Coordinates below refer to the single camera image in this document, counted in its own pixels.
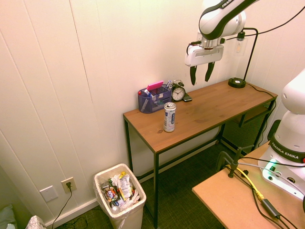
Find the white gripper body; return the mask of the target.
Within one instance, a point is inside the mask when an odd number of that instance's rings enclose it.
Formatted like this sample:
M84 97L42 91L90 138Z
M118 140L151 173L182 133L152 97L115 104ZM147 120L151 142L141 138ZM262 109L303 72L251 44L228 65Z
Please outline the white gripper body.
M189 66L198 66L221 60L224 46L219 44L212 49L205 49L201 46L202 41L192 42L186 49L184 63Z

